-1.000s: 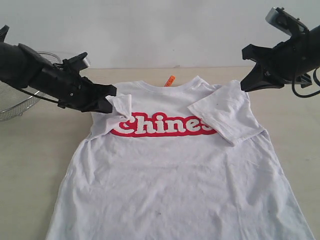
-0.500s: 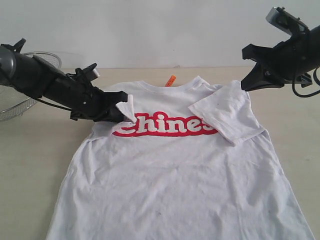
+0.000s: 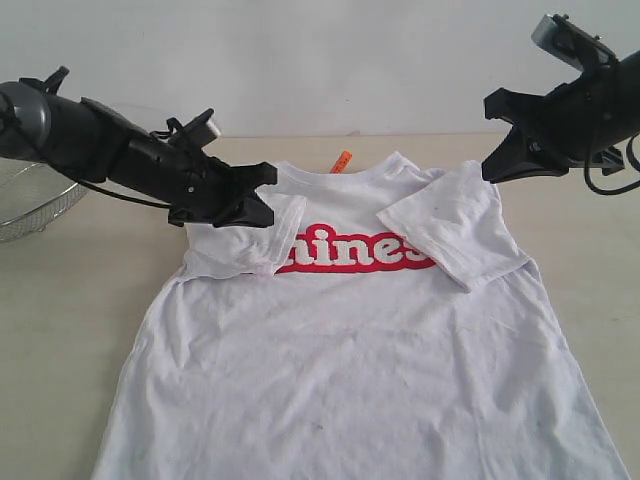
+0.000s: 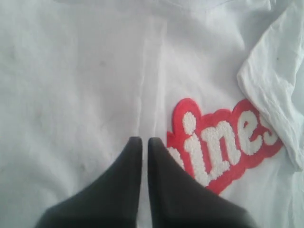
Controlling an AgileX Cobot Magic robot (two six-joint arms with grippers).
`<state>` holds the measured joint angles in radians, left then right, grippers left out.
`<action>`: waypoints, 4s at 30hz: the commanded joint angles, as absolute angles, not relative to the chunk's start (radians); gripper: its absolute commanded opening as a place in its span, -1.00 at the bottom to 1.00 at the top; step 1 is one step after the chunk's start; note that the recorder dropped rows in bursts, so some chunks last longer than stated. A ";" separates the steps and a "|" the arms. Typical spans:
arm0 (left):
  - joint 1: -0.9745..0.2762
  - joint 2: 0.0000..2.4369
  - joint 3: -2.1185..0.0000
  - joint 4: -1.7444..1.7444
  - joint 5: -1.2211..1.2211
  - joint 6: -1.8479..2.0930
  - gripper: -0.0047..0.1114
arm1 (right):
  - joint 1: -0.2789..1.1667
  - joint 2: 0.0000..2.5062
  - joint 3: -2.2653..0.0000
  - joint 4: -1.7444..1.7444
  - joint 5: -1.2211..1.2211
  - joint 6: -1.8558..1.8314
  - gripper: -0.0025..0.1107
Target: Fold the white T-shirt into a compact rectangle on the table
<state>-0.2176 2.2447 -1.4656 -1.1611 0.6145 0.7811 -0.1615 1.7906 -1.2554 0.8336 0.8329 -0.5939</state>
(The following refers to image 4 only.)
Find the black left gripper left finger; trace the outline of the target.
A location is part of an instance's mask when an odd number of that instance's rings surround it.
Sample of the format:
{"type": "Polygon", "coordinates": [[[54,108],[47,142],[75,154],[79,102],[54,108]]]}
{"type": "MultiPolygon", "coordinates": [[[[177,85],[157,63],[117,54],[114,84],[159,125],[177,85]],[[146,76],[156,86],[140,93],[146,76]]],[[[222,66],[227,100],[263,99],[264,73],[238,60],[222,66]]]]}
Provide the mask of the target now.
{"type": "Polygon", "coordinates": [[[114,163],[76,195],[48,208],[37,228],[135,228],[143,145],[130,137],[114,163]]]}

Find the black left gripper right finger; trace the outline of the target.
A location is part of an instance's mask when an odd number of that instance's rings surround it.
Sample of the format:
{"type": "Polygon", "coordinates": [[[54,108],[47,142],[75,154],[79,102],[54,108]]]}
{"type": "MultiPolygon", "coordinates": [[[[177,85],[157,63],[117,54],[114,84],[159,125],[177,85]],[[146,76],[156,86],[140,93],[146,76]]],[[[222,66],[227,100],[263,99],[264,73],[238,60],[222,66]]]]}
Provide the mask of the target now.
{"type": "Polygon", "coordinates": [[[154,228],[256,228],[242,207],[197,183],[160,138],[148,141],[148,187],[154,228]]]}

